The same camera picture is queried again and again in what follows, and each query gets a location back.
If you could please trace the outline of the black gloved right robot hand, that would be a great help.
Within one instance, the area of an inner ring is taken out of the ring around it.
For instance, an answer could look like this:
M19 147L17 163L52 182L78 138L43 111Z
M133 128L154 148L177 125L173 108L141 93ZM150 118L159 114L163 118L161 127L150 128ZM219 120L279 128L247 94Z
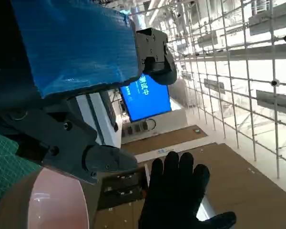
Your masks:
M236 223L232 211L201 221L197 212L205 196L210 172L194 165L189 152L171 151L152 163L150 183L138 221L140 229L229 229Z

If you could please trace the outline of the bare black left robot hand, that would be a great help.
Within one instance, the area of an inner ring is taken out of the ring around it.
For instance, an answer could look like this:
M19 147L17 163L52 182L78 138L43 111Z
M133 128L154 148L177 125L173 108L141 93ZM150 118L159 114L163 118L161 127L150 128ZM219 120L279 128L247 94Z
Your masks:
M89 0L0 0L0 135L17 155L90 184L99 172L137 167L97 143L97 131L63 103L128 86L142 74L177 79L166 33L136 30L128 15Z

